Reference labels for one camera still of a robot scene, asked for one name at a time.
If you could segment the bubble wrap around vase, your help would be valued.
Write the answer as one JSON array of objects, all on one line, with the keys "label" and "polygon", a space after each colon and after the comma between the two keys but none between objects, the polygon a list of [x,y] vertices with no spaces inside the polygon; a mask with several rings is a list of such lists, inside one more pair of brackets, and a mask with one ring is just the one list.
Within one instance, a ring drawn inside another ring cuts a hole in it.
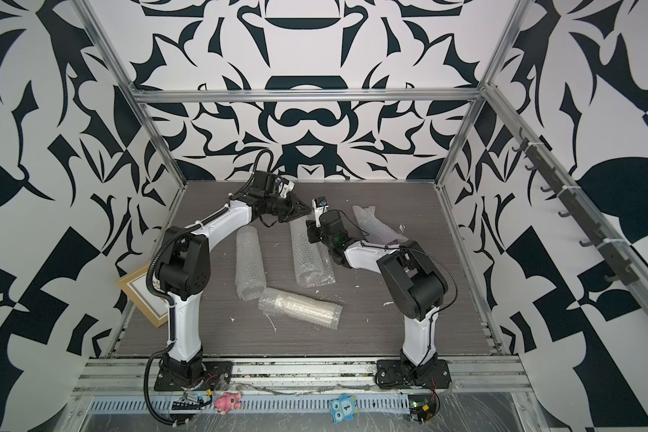
[{"label": "bubble wrap around vase", "polygon": [[309,242],[307,221],[310,219],[302,217],[290,222],[296,282],[304,288],[335,284],[328,250],[321,243]]}]

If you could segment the bubble-wrapped roll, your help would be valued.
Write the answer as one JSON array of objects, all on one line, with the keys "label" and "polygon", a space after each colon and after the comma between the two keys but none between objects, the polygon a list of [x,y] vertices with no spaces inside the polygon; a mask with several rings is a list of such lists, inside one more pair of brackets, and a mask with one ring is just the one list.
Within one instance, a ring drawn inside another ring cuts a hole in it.
[{"label": "bubble-wrapped roll", "polygon": [[235,284],[239,299],[257,300],[267,286],[257,229],[245,226],[237,231]]}]

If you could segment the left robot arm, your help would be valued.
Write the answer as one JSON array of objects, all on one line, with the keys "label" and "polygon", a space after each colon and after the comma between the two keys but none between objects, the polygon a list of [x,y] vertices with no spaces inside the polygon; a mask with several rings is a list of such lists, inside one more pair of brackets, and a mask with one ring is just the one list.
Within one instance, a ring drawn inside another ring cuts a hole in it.
[{"label": "left robot arm", "polygon": [[211,278],[211,252],[239,229],[266,215],[285,223],[305,217],[311,207],[293,192],[294,183],[271,171],[254,169],[248,181],[228,194],[216,212],[180,228],[166,230],[146,275],[150,294],[167,304],[167,346],[156,354],[164,377],[178,386],[203,380],[199,303]]}]

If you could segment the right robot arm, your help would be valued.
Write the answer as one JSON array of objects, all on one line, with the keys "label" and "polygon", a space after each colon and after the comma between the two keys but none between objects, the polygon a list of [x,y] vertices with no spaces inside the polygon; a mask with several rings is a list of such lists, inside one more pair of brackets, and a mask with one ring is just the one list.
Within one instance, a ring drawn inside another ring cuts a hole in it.
[{"label": "right robot arm", "polygon": [[318,208],[306,222],[309,242],[323,244],[339,266],[381,275],[404,316],[401,364],[416,378],[437,361],[436,321],[448,283],[437,263],[413,240],[383,246],[348,234],[338,212]]}]

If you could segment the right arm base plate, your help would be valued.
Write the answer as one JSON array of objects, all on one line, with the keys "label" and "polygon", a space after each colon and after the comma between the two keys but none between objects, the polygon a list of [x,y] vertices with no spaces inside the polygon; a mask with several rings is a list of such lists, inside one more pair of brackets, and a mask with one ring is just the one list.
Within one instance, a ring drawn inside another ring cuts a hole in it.
[{"label": "right arm base plate", "polygon": [[376,362],[375,384],[383,390],[410,387],[448,389],[453,383],[448,363],[436,357],[420,366],[408,360]]}]

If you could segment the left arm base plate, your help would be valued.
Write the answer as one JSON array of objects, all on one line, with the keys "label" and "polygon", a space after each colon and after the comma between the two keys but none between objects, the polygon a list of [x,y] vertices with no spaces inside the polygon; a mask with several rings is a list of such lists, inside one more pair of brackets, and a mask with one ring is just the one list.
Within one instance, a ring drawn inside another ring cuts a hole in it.
[{"label": "left arm base plate", "polygon": [[216,391],[230,384],[233,363],[230,361],[204,361],[197,378],[184,378],[166,365],[159,367],[153,384],[155,392]]}]

